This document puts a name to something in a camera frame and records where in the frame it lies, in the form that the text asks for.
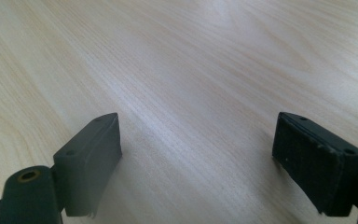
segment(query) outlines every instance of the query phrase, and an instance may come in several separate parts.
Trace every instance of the light wood surface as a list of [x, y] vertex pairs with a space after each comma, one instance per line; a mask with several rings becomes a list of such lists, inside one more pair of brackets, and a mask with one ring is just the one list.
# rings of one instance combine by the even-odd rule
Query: light wood surface
[[119, 114], [100, 212], [65, 223], [355, 223], [274, 163], [280, 111], [358, 146], [358, 1], [0, 1], [0, 197]]

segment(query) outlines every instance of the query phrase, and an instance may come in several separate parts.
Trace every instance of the wooden table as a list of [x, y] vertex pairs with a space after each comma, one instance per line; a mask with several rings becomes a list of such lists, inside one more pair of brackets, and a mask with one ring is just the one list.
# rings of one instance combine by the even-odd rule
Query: wooden table
[[65, 223], [355, 223], [273, 161], [280, 111], [358, 146], [357, 1], [0, 1], [0, 197], [119, 114], [99, 214]]

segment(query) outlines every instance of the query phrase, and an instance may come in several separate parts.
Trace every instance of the mounting hole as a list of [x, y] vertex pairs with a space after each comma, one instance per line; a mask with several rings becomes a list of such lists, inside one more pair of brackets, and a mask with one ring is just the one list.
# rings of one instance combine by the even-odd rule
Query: mounting hole
[[75, 155], [75, 151], [74, 151], [74, 150], [69, 150], [69, 151], [67, 151], [67, 152], [65, 153], [65, 155], [67, 155], [67, 156], [73, 156], [73, 155]]
[[37, 179], [38, 176], [40, 176], [40, 171], [31, 170], [19, 175], [19, 178], [17, 178], [17, 180], [21, 183], [26, 183]]
[[344, 149], [344, 152], [347, 153], [348, 155], [354, 155], [354, 151], [352, 149]]

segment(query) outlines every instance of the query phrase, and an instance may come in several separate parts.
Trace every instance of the wood grain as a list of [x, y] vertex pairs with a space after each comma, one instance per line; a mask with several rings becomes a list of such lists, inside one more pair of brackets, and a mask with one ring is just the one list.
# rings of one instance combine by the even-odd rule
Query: wood grain
[[100, 212], [65, 223], [355, 223], [271, 159], [280, 111], [358, 146], [358, 1], [0, 1], [0, 197], [119, 114]]

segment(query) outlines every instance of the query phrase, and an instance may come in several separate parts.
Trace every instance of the screw hole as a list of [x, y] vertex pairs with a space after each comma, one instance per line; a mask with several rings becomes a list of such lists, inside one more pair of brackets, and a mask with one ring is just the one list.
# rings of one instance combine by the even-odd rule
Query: screw hole
[[40, 172], [38, 170], [32, 170], [23, 173], [22, 175], [19, 176], [17, 180], [21, 183], [26, 183], [34, 179], [37, 179], [38, 176], [40, 176]]
[[347, 154], [349, 154], [349, 155], [354, 155], [354, 151], [351, 150], [351, 149], [345, 148], [345, 149], [344, 149], [344, 152], [347, 153]]
[[67, 156], [73, 156], [75, 155], [75, 152], [73, 150], [69, 150], [65, 153]]

